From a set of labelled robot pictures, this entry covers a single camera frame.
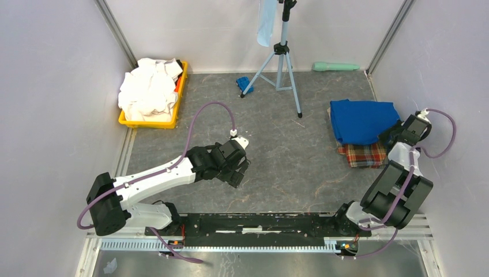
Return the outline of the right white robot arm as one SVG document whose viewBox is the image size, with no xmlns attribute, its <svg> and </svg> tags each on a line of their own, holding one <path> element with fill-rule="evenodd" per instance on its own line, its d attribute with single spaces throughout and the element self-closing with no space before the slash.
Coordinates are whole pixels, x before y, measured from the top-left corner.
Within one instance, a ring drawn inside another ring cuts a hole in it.
<svg viewBox="0 0 489 277">
<path fill-rule="evenodd" d="M 433 188 L 419 168 L 418 142 L 431 132 L 426 116 L 412 114 L 384 131 L 379 140 L 388 148 L 388 163 L 361 201 L 344 203 L 334 215 L 337 234 L 381 227 L 403 229 L 417 213 Z"/>
</svg>

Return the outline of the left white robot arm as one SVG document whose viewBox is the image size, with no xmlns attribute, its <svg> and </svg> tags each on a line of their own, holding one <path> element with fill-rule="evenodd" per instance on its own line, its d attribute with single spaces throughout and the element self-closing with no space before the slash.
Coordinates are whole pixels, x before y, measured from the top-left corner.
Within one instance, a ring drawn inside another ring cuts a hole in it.
<svg viewBox="0 0 489 277">
<path fill-rule="evenodd" d="M 250 164 L 246 158 L 249 143 L 238 136 L 224 144 L 193 147 L 183 156 L 137 174 L 115 178 L 109 173 L 99 174 L 86 197 L 92 219 L 89 227 L 101 237 L 124 228 L 146 227 L 162 230 L 167 235 L 176 234 L 181 219 L 172 204 L 142 201 L 202 180 L 218 179 L 237 188 Z"/>
</svg>

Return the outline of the blue printed t-shirt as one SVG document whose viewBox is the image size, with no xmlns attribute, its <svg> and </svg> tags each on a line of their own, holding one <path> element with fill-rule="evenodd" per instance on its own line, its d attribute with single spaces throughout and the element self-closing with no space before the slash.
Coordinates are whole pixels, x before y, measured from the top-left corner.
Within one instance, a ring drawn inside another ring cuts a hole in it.
<svg viewBox="0 0 489 277">
<path fill-rule="evenodd" d="M 400 116 L 392 102 L 343 99 L 330 101 L 330 120 L 340 144 L 370 145 Z"/>
</svg>

